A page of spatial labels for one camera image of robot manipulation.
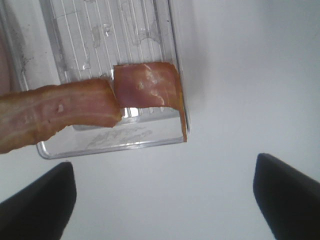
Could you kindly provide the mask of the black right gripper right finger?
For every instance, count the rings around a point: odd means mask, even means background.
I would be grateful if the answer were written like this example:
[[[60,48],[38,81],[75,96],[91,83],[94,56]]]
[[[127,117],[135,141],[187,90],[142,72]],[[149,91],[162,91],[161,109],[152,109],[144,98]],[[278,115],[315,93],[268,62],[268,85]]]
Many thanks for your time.
[[[268,153],[257,156],[253,194],[277,240],[320,238],[320,184]]]

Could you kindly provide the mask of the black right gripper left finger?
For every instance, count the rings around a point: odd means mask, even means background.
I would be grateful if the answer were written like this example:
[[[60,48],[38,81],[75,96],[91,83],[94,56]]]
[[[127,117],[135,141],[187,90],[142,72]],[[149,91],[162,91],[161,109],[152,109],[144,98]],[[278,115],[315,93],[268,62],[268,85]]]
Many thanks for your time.
[[[59,240],[77,199],[73,165],[62,162],[0,204],[2,240]]]

